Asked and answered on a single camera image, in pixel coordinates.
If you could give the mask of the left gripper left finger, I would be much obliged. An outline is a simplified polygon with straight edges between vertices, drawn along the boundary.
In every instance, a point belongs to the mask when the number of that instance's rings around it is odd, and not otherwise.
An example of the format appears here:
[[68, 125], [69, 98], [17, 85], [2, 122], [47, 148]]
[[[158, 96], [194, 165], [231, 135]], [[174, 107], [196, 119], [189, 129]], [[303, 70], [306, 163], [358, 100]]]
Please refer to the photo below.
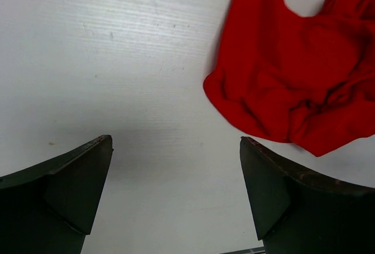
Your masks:
[[113, 154], [110, 135], [1, 177], [1, 253], [80, 253]]

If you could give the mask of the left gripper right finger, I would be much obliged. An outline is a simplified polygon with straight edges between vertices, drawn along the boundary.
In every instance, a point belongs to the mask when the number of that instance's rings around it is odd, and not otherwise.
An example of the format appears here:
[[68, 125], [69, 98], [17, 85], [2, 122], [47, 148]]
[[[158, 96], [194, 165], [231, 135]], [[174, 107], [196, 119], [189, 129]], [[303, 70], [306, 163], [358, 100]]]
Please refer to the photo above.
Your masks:
[[240, 161], [267, 253], [373, 253], [374, 189], [318, 173], [250, 137]]

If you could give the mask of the red t shirt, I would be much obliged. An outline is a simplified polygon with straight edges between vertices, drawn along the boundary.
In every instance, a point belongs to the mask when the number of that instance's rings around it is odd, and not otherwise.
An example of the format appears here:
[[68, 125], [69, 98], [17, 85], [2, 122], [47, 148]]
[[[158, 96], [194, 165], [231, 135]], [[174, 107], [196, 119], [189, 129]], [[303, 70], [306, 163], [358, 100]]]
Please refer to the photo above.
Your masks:
[[246, 134], [320, 157], [374, 134], [374, 0], [231, 0], [207, 98]]

